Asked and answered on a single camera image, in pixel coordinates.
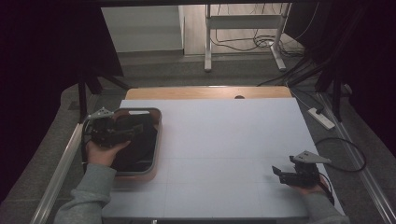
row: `hand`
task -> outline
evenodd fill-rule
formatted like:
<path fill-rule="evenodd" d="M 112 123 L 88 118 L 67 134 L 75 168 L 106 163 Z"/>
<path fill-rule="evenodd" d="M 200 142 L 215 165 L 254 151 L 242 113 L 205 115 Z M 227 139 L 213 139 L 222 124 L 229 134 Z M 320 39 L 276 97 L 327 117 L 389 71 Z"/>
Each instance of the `hand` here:
<path fill-rule="evenodd" d="M 329 186 L 327 185 L 326 181 L 324 180 L 323 176 L 320 176 L 320 182 L 326 186 L 326 188 L 328 189 Z M 316 192 L 320 192 L 320 193 L 325 193 L 324 190 L 319 186 L 319 185 L 315 185 L 313 188 L 311 189 L 304 189 L 301 187 L 296 187 L 296 186 L 291 186 L 293 189 L 296 189 L 300 194 L 302 195 L 306 195 L 306 194 L 310 194 L 310 193 L 316 193 Z"/>
<path fill-rule="evenodd" d="M 131 141 L 116 144 L 114 147 L 99 147 L 93 141 L 89 141 L 85 147 L 88 155 L 88 163 L 102 164 L 111 166 L 116 154 L 123 148 L 127 147 Z"/>

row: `cable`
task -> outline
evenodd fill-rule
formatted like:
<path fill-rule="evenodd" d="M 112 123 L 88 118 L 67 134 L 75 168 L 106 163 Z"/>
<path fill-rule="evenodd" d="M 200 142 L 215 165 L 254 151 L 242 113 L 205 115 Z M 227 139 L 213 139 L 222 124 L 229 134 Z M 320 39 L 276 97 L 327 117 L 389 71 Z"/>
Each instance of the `cable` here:
<path fill-rule="evenodd" d="M 253 12 L 256 11 L 257 6 L 258 6 L 258 4 L 255 5 L 253 11 L 251 11 L 250 14 L 252 14 Z M 263 4 L 263 6 L 262 6 L 262 13 L 264 12 L 264 9 L 265 9 L 265 4 Z M 249 50 L 253 50 L 253 49 L 257 49 L 257 48 L 261 48 L 261 49 L 270 48 L 271 45 L 269 43 L 267 43 L 267 42 L 268 41 L 274 41 L 275 37 L 273 35 L 259 35 L 259 36 L 257 36 L 258 31 L 259 31 L 259 29 L 256 29 L 255 34 L 254 34 L 253 37 L 219 40 L 218 39 L 218 30 L 216 29 L 215 38 L 216 38 L 216 41 L 218 43 L 215 43 L 212 39 L 211 39 L 211 41 L 216 46 L 226 47 L 226 48 L 229 48 L 229 49 L 235 49 L 235 50 L 238 50 L 238 51 L 249 51 Z M 253 40 L 253 43 L 254 43 L 255 47 L 251 48 L 251 49 L 237 49 L 237 48 L 232 47 L 230 45 L 219 44 L 219 43 L 224 43 L 224 42 L 233 42 L 233 41 L 242 41 L 242 40 Z"/>
<path fill-rule="evenodd" d="M 303 31 L 303 33 L 300 34 L 299 36 L 297 36 L 296 38 L 294 38 L 294 40 L 297 40 L 298 38 L 300 38 L 301 36 L 303 36 L 303 35 L 305 34 L 305 32 L 309 29 L 309 27 L 310 27 L 311 24 L 312 24 L 312 21 L 313 21 L 314 18 L 315 18 L 315 15 L 317 14 L 318 6 L 319 6 L 319 2 L 317 3 L 317 6 L 315 7 L 314 14 L 312 15 L 311 21 L 308 23 L 308 26 L 306 26 L 306 28 L 305 28 L 305 30 Z"/>
<path fill-rule="evenodd" d="M 320 105 L 320 106 L 316 106 L 316 109 L 317 109 L 317 111 L 319 111 L 319 112 L 321 113 L 321 111 L 322 111 L 323 108 L 324 108 L 323 104 L 321 104 L 317 99 L 315 99 L 315 97 L 313 97 L 312 95 L 306 93 L 305 91 L 301 91 L 301 90 L 299 90 L 299 89 L 297 89 L 297 88 L 294 88 L 294 89 L 297 90 L 297 91 L 299 91 L 299 92 L 301 92 L 301 93 L 304 93 L 304 94 L 307 95 L 307 96 L 309 96 L 309 97 L 310 97 L 312 100 L 314 100 L 318 105 Z"/>
<path fill-rule="evenodd" d="M 359 151 L 359 153 L 363 157 L 363 165 L 361 166 L 361 168 L 359 168 L 357 170 L 346 170 L 346 169 L 343 169 L 343 168 L 340 168 L 340 167 L 337 167 L 337 166 L 333 166 L 333 165 L 327 164 L 327 163 L 325 163 L 325 165 L 328 165 L 328 166 L 332 167 L 333 169 L 335 169 L 337 171 L 347 172 L 347 173 L 357 173 L 357 172 L 360 172 L 360 171 L 364 170 L 364 168 L 366 168 L 367 159 L 366 159 L 366 156 L 364 155 L 363 151 L 358 146 L 356 146 L 355 144 L 353 144 L 352 142 L 350 142 L 350 141 L 348 141 L 346 139 L 339 138 L 339 137 L 328 137 L 328 138 L 324 138 L 324 139 L 321 139 L 321 140 L 317 141 L 315 143 L 315 146 L 319 145 L 322 142 L 328 141 L 328 140 L 340 140 L 340 141 L 343 141 L 343 142 L 346 142 L 346 143 L 352 145 L 354 148 L 356 148 Z"/>
<path fill-rule="evenodd" d="M 286 76 L 289 76 L 290 74 L 292 74 L 296 69 L 298 69 L 300 66 L 302 66 L 304 63 L 306 63 L 307 61 L 308 61 L 308 56 L 304 56 L 299 62 L 297 62 L 297 64 L 296 65 L 294 65 L 294 67 L 292 67 L 289 71 L 287 71 L 285 74 L 283 74 L 282 76 L 280 76 L 280 77 L 276 77 L 276 78 L 273 78 L 273 79 L 270 79 L 270 80 L 266 80 L 266 81 L 264 81 L 264 82 L 261 82 L 261 83 L 259 83 L 258 85 L 257 85 L 257 87 L 260 87 L 260 86 L 262 86 L 262 85 L 264 85 L 264 84 L 266 84 L 266 83 L 269 83 L 269 82 L 272 82 L 272 81 L 275 81 L 275 80 L 278 80 L 278 79 L 280 79 L 280 78 L 282 78 L 282 77 L 286 77 Z"/>
<path fill-rule="evenodd" d="M 332 193 L 332 183 L 330 183 L 329 178 L 328 178 L 326 175 L 324 175 L 323 173 L 319 173 L 319 174 L 320 174 L 321 176 L 323 176 L 323 177 L 326 179 L 327 184 L 329 185 L 330 193 Z"/>
<path fill-rule="evenodd" d="M 300 97 L 298 97 L 298 96 L 296 95 L 296 93 L 294 93 L 294 91 L 291 90 L 291 88 L 289 88 L 289 90 L 290 90 L 291 94 L 293 94 L 294 97 L 295 97 L 297 100 L 299 100 L 303 105 L 305 105 L 306 107 L 308 107 L 308 109 L 312 108 L 311 106 L 309 106 L 309 105 L 307 105 L 306 103 L 304 103 L 304 101 L 302 101 L 302 100 L 300 99 Z"/>

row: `black cable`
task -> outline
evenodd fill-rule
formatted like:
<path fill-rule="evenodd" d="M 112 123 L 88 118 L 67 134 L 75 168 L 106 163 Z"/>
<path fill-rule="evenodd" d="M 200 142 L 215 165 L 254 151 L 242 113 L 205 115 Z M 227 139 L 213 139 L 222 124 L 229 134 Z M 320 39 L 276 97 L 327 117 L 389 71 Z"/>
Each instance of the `black cable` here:
<path fill-rule="evenodd" d="M 297 90 L 298 92 L 301 92 L 301 93 L 303 93 L 303 94 L 305 94 L 305 95 L 307 95 L 307 96 L 309 96 L 312 100 L 314 100 L 316 103 L 317 103 L 317 105 L 320 105 L 320 107 L 316 107 L 316 109 L 319 111 L 319 112 L 321 112 L 322 110 L 323 110 L 323 108 L 324 108 L 324 106 L 323 106 L 323 104 L 321 104 L 317 99 L 315 99 L 315 97 L 313 97 L 311 94 L 308 94 L 307 92 L 305 92 L 305 91 L 302 91 L 302 90 L 299 90 L 299 89 L 297 89 L 297 88 L 293 88 L 294 90 Z"/>
<path fill-rule="evenodd" d="M 296 69 L 298 69 L 298 68 L 299 68 L 300 66 L 302 66 L 304 63 L 306 63 L 306 62 L 308 61 L 308 59 L 309 59 L 309 58 L 305 55 L 299 62 L 297 62 L 296 65 L 294 65 L 294 67 L 292 67 L 292 68 L 291 68 L 289 71 L 287 71 L 285 74 L 283 74 L 283 75 L 280 76 L 280 77 L 276 77 L 276 78 L 273 78 L 273 79 L 270 79 L 270 80 L 266 80 L 266 81 L 264 81 L 264 82 L 262 82 L 262 83 L 259 83 L 259 84 L 257 85 L 257 87 L 260 87 L 260 86 L 262 86 L 263 84 L 266 84 L 266 83 L 269 83 L 269 82 L 272 82 L 272 81 L 281 79 L 281 78 L 283 78 L 283 77 L 286 77 L 286 76 L 292 74 Z"/>
<path fill-rule="evenodd" d="M 322 142 L 328 141 L 328 140 L 340 140 L 340 141 L 343 141 L 343 142 L 346 142 L 346 143 L 352 145 L 354 148 L 356 148 L 359 151 L 359 153 L 363 157 L 363 165 L 361 166 L 361 168 L 359 168 L 357 170 L 346 170 L 346 169 L 343 169 L 343 168 L 340 168 L 340 167 L 337 167 L 337 166 L 333 166 L 333 165 L 327 164 L 327 163 L 325 163 L 325 165 L 328 165 L 328 166 L 332 167 L 335 170 L 338 170 L 338 171 L 341 171 L 341 172 L 347 172 L 347 173 L 357 173 L 357 172 L 360 172 L 360 171 L 364 170 L 364 168 L 366 168 L 367 159 L 366 159 L 366 156 L 364 155 L 364 152 L 358 146 L 356 146 L 355 144 L 353 144 L 352 142 L 350 142 L 350 141 L 348 141 L 346 139 L 339 138 L 339 137 L 328 137 L 328 138 L 324 138 L 324 139 L 321 139 L 321 140 L 317 141 L 315 143 L 315 146 L 319 145 Z"/>
<path fill-rule="evenodd" d="M 330 192 L 329 189 L 326 188 L 326 186 L 322 182 L 319 181 L 318 185 L 324 190 L 330 203 L 334 205 L 334 197 L 332 196 L 332 192 Z"/>
<path fill-rule="evenodd" d="M 325 179 L 326 179 L 326 181 L 327 181 L 327 184 L 329 185 L 329 190 L 330 190 L 330 192 L 332 193 L 332 183 L 330 183 L 330 179 L 329 179 L 329 177 L 327 177 L 326 175 L 324 175 L 323 173 L 319 173 L 321 176 L 323 176 Z"/>

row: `black curtain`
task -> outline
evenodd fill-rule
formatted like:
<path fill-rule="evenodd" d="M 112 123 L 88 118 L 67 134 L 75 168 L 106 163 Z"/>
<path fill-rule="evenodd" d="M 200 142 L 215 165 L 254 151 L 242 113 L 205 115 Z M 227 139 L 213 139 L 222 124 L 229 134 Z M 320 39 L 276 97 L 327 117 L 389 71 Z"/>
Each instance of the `black curtain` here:
<path fill-rule="evenodd" d="M 2 1 L 0 10 L 3 201 L 53 122 L 62 92 L 78 83 L 78 72 L 122 71 L 101 8 Z"/>

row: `metal rail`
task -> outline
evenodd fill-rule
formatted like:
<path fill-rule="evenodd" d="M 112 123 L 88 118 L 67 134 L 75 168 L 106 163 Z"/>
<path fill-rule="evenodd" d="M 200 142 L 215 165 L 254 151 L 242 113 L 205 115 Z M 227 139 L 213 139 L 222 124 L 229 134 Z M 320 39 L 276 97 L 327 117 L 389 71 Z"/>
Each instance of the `metal rail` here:
<path fill-rule="evenodd" d="M 344 124 L 342 122 L 338 122 L 334 114 L 331 110 L 332 103 L 328 96 L 324 96 L 322 93 L 318 93 L 319 99 L 323 102 L 325 111 L 327 115 L 330 117 L 332 122 L 335 124 L 335 128 L 339 137 L 344 138 L 350 142 L 352 142 Z M 359 168 L 363 165 L 363 157 L 361 154 L 351 145 L 345 144 L 346 153 L 348 154 L 349 158 L 352 160 L 352 163 L 355 167 Z M 366 187 L 368 193 L 370 194 L 373 202 L 375 203 L 376 208 L 378 209 L 379 214 L 384 219 L 385 223 L 396 223 L 396 216 L 393 211 L 392 206 L 389 203 L 387 196 L 385 195 L 384 191 L 378 185 L 375 177 L 371 173 L 370 169 L 366 167 L 364 170 L 359 172 L 361 177 L 361 181 Z"/>

